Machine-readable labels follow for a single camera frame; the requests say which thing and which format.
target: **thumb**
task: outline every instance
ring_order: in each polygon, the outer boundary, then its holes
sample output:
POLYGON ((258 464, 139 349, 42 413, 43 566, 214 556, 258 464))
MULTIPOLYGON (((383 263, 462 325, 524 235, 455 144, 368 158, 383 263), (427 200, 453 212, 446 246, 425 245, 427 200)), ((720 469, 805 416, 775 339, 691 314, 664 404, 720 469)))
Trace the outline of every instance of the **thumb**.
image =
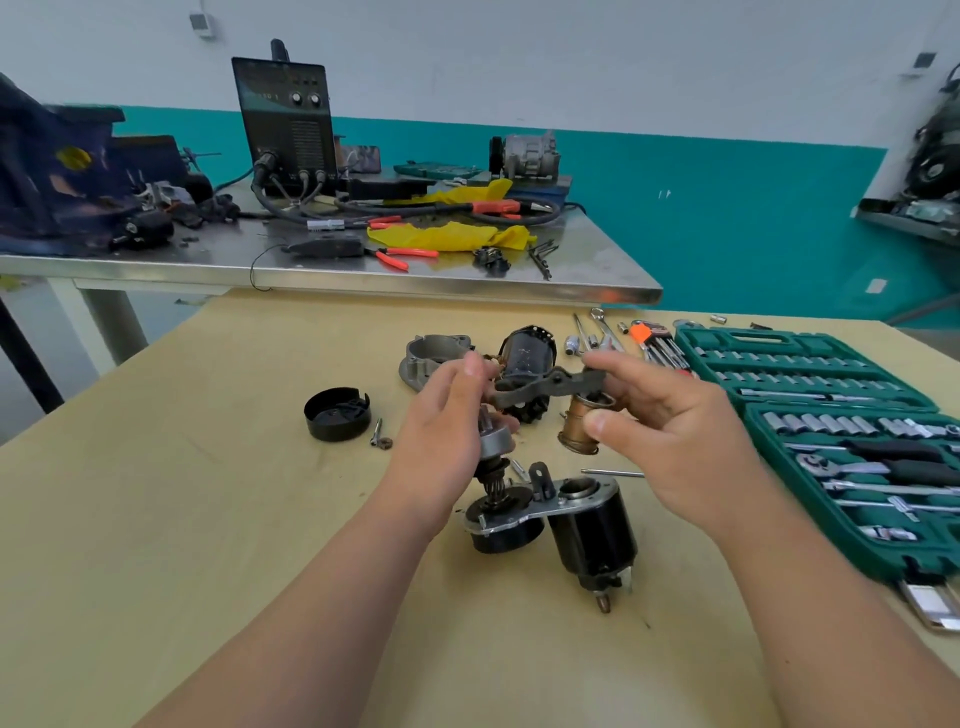
POLYGON ((483 357, 477 352, 467 352, 464 366, 450 382, 450 394, 446 398, 444 413, 453 417, 469 415, 471 422, 480 410, 480 400, 487 388, 487 367, 483 357))
POLYGON ((609 409, 594 409, 584 415, 584 430, 594 440, 630 458, 641 468, 645 455, 661 446, 663 435, 609 409))

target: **copper bushing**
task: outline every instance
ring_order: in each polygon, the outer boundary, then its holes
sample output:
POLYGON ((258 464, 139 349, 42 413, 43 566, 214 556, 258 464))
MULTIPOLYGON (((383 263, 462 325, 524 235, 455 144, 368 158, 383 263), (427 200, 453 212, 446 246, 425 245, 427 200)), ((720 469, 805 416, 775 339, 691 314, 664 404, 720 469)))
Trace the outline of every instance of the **copper bushing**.
POLYGON ((613 397, 597 392, 590 395, 574 395, 570 398, 570 407, 566 410, 564 429, 557 435, 561 444, 581 455, 595 455, 599 448, 597 441, 584 430, 584 415, 592 409, 613 409, 616 401, 613 397))

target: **green tool case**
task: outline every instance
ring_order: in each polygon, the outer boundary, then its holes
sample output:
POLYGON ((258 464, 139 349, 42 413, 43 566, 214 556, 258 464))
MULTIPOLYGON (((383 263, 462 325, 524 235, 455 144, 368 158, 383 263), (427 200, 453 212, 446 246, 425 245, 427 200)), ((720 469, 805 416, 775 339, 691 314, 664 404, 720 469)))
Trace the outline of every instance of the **green tool case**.
POLYGON ((927 627, 960 634, 960 421, 826 334, 678 328, 676 340, 851 562, 897 584, 927 627))

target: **table leg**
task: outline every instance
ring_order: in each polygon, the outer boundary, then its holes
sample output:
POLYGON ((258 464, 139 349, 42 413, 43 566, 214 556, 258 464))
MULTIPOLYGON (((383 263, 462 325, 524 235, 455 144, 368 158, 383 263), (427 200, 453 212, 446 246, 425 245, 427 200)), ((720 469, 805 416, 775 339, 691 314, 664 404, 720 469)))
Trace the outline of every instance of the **table leg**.
POLYGON ((97 374, 103 376, 147 348, 125 291, 81 289, 72 279, 48 280, 97 374))
POLYGON ((44 414, 49 415, 63 404, 60 390, 47 374, 47 370, 43 368, 43 364, 40 363, 30 342, 27 341, 6 304, 3 303, 3 299, 0 299, 0 349, 4 351, 13 368, 23 378, 44 414))

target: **green tool tray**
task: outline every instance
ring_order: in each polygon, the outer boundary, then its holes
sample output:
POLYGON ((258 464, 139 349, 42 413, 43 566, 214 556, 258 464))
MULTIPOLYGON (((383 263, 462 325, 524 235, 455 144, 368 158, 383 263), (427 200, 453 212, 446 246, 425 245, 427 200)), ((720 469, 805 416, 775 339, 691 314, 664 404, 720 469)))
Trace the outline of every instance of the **green tool tray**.
MULTIPOLYGON (((896 508, 884 505, 888 494, 874 491, 845 490, 836 496, 828 493, 821 479, 806 471, 797 461, 799 452, 786 448, 783 443, 801 443, 810 445, 838 445, 843 440, 883 442, 895 441, 882 432, 873 437, 831 435, 828 433, 777 433, 763 419, 763 414, 773 412, 779 417, 793 414, 800 417, 810 413, 815 416, 833 417, 860 416, 877 429, 876 423, 881 417, 901 419, 903 411, 899 409, 876 410, 858 407, 830 405, 797 405, 782 403, 748 404, 743 414, 744 424, 754 440, 757 450, 777 472, 786 486, 807 513, 816 521, 820 529, 853 562, 853 564, 873 579, 896 583, 904 578, 926 579, 944 577, 960 570, 960 513, 931 513, 914 511, 919 523, 910 519, 896 508), (877 502, 877 507, 843 508, 834 501, 837 499, 863 500, 877 502), (916 533, 917 542, 878 541, 867 536, 859 529, 861 525, 880 525, 887 528, 905 528, 916 533)), ((916 415, 914 419, 921 425, 960 425, 960 421, 940 414, 916 415)), ((953 453, 950 446, 960 446, 960 439, 935 437, 913 442, 923 443, 937 448, 943 454, 944 462, 960 471, 960 455, 953 453)), ((820 450, 819 455, 839 465, 866 462, 864 458, 842 450, 820 450)), ((837 475, 837 480, 856 483, 888 485, 883 475, 866 473, 847 473, 837 475)), ((941 505, 960 508, 960 495, 941 496, 901 496, 911 504, 941 505)))
POLYGON ((936 412, 938 409, 929 397, 839 339, 824 333, 678 328, 675 339, 700 379, 715 382, 726 389, 733 406, 741 414, 750 402, 807 402, 812 405, 816 401, 803 395, 838 399, 854 397, 857 400, 850 404, 863 407, 913 412, 936 412), (743 395, 741 390, 777 394, 743 395))
MULTIPOLYGON (((939 414, 937 405, 929 397, 826 334, 751 328, 679 328, 676 341, 701 379, 726 389, 757 450, 834 545, 867 576, 898 585, 925 626, 960 634, 960 594, 952 586, 960 577, 960 513, 908 507, 910 513, 907 514, 900 503, 889 500, 895 496, 902 498, 907 506, 960 508, 960 491, 955 491, 956 495, 949 489, 937 495, 891 494, 855 487, 828 491, 824 484, 829 480, 881 487, 931 484, 929 477, 927 482, 911 479, 904 483, 902 479, 893 482, 893 476, 888 480, 874 473, 840 473, 833 477, 814 474, 801 465, 797 457, 801 453, 786 446, 786 443, 838 446, 844 440, 907 441, 906 437, 889 434, 878 422, 881 418, 909 419, 919 425, 938 426, 960 425, 960 421, 939 414), (740 381, 734 373, 746 380, 740 381), (767 394, 744 395, 741 392, 744 389, 767 394), (824 398, 802 397, 811 394, 824 398), (797 417, 811 414, 817 418, 824 415, 862 417, 878 432, 872 435, 777 433, 763 418, 768 412, 781 420, 788 414, 797 417), (876 506, 847 507, 837 503, 841 499, 866 501, 876 506), (906 529, 918 540, 885 541, 864 533, 860 526, 906 529)), ((934 447, 942 456, 943 464, 960 473, 960 452, 951 449, 960 449, 960 437, 938 435, 910 442, 934 447)), ((879 461, 878 457, 868 461, 842 449, 819 449, 812 454, 840 467, 879 461)))

